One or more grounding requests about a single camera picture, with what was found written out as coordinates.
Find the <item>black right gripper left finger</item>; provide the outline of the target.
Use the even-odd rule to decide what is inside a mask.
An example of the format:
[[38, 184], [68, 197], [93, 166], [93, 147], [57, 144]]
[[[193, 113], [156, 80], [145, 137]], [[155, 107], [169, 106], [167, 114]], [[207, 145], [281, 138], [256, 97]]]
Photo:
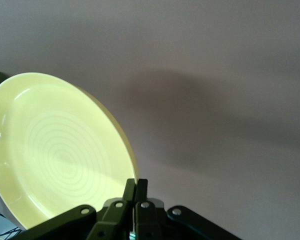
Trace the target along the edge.
[[127, 238], [125, 217], [135, 194], [135, 180], [126, 181], [123, 196], [104, 203], [101, 211], [79, 205], [17, 235], [18, 240], [115, 240]]

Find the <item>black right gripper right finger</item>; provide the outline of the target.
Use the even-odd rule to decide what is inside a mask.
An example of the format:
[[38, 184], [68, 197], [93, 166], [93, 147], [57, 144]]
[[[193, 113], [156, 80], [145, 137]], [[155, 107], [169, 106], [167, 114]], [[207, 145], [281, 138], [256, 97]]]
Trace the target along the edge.
[[148, 198], [148, 180], [139, 179], [134, 195], [134, 227], [137, 240], [238, 240], [239, 237], [191, 209], [176, 205], [168, 210], [156, 198]]

